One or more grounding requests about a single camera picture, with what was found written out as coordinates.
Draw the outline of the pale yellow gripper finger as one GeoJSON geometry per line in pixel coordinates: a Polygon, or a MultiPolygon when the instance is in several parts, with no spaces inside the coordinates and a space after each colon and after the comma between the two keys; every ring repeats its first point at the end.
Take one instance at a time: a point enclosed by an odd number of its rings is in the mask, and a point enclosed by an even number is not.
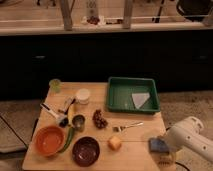
{"type": "Polygon", "coordinates": [[[171,166],[177,163],[177,153],[169,152],[160,155],[159,164],[161,166],[171,166]]]}

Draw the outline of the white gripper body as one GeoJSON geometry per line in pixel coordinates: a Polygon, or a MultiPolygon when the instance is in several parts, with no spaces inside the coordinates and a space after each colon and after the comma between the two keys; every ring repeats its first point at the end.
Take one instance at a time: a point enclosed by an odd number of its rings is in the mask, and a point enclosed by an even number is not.
{"type": "Polygon", "coordinates": [[[176,153],[182,149],[181,145],[178,143],[177,139],[174,138],[172,135],[165,133],[163,135],[163,141],[169,148],[171,153],[176,153]]]}

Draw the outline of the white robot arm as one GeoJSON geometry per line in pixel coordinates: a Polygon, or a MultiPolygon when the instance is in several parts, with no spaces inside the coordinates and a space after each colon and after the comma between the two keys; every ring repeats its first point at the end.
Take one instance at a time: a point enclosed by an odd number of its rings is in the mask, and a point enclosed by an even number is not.
{"type": "Polygon", "coordinates": [[[172,155],[186,147],[213,164],[213,140],[201,135],[203,129],[200,119],[189,116],[173,124],[160,139],[172,155]]]}

